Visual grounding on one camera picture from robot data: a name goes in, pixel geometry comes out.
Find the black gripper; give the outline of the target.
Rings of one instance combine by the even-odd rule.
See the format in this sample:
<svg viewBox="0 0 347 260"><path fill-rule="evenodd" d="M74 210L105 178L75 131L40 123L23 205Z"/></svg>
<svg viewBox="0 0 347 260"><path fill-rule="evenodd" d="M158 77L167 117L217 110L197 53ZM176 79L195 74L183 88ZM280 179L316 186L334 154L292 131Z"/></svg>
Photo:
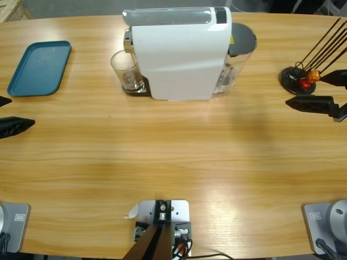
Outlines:
<svg viewBox="0 0 347 260"><path fill-rule="evenodd" d="M337 87L347 87L347 70L335 70L320 78L321 81ZM307 113L329 114L334 122L346 119L347 103L341 107L331 96L298 95L285 101L289 107Z"/></svg>

